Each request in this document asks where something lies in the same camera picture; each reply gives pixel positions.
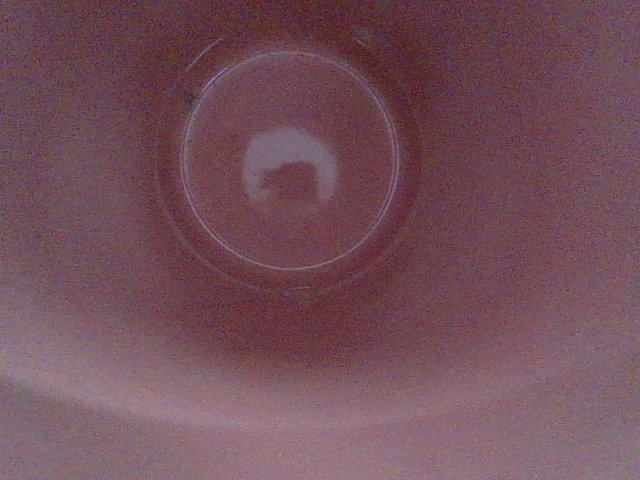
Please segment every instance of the circular base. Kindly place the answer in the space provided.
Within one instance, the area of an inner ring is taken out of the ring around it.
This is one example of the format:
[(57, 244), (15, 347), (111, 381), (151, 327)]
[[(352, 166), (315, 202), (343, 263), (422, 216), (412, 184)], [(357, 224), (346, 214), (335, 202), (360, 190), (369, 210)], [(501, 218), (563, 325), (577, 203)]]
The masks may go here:
[(409, 102), (373, 53), (346, 37), (244, 35), (189, 67), (163, 116), (158, 178), (209, 266), (316, 292), (384, 256), (421, 162)]

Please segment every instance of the pink surface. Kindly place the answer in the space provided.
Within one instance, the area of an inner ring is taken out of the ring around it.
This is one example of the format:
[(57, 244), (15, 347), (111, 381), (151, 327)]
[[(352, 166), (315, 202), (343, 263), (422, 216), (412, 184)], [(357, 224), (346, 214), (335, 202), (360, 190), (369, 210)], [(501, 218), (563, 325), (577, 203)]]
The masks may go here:
[(396, 38), (429, 132), (408, 266), (307, 309), (153, 194), (166, 85), (261, 7), (3, 6), (0, 476), (637, 476), (637, 10), (384, 3), (265, 7)]

